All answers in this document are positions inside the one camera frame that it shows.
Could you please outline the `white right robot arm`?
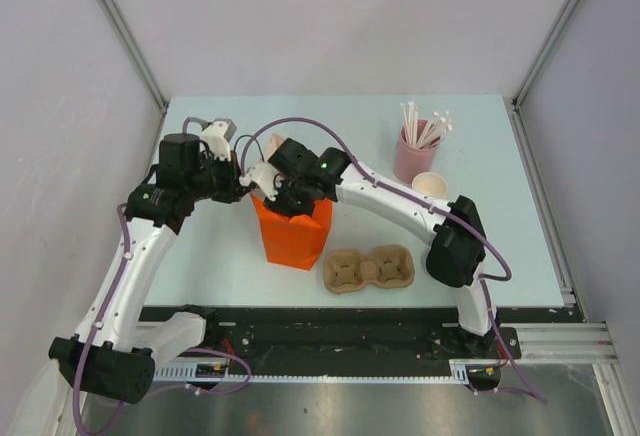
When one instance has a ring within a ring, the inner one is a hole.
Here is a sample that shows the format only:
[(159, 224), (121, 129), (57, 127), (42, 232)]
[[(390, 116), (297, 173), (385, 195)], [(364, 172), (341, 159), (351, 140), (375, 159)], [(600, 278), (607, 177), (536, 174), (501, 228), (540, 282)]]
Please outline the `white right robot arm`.
[(414, 234), (426, 245), (425, 269), (452, 291), (463, 349), (484, 357), (497, 345), (479, 276), (486, 252), (484, 230), (473, 202), (460, 196), (450, 203), (423, 196), (379, 177), (330, 147), (316, 155), (288, 138), (270, 155), (275, 169), (274, 197), (268, 209), (284, 216), (313, 211), (315, 203), (333, 202), (365, 209)]

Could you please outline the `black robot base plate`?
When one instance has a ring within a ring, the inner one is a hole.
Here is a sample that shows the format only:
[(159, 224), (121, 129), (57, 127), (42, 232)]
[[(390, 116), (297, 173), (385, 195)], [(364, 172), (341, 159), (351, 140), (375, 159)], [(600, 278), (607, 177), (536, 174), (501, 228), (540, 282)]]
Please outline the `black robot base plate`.
[(318, 355), (412, 352), (416, 359), (487, 359), (504, 361), (519, 349), (502, 348), (489, 331), (485, 336), (464, 332), (453, 308), (214, 308), (147, 306), (140, 320), (165, 322), (191, 310), (206, 319), (204, 345), (231, 349), (258, 360), (276, 350), (300, 350)]

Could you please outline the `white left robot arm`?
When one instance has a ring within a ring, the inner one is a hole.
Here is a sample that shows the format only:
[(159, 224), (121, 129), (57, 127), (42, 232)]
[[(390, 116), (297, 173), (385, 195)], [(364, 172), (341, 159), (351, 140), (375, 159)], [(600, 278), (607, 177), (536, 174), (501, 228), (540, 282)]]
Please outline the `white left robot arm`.
[(156, 370), (221, 343), (207, 316), (182, 310), (143, 336), (139, 316), (161, 262), (199, 201), (230, 204), (244, 195), (229, 135), (214, 123), (200, 134), (173, 133), (159, 143), (158, 161), (117, 214), (122, 239), (100, 290), (72, 337), (57, 337), (49, 356), (74, 395), (88, 393), (135, 404)]

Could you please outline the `orange paper takeout bag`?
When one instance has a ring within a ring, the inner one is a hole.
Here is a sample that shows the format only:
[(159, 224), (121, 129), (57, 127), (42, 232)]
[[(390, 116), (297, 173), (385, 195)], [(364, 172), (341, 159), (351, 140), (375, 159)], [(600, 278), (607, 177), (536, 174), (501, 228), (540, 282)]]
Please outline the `orange paper takeout bag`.
[(310, 214), (282, 215), (267, 207), (274, 201), (267, 198), (260, 186), (251, 192), (251, 201), (267, 261), (310, 270), (324, 250), (332, 224), (333, 202), (329, 199), (313, 202)]

